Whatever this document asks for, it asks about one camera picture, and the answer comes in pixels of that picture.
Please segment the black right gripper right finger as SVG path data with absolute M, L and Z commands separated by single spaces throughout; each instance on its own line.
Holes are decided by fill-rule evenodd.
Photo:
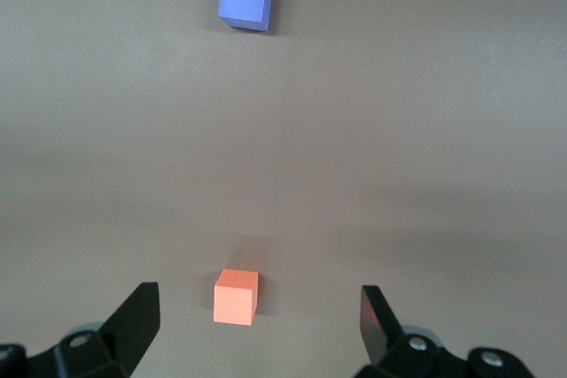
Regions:
M 403 329 L 378 286 L 361 287 L 360 331 L 369 364 L 358 377 L 532 377 L 522 360 L 493 347 L 460 359 L 422 333 Z

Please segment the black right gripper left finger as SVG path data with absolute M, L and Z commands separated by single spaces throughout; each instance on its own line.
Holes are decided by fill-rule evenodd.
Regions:
M 33 357 L 1 346 L 3 377 L 129 377 L 158 334 L 159 285 L 143 282 L 97 330 L 75 332 Z

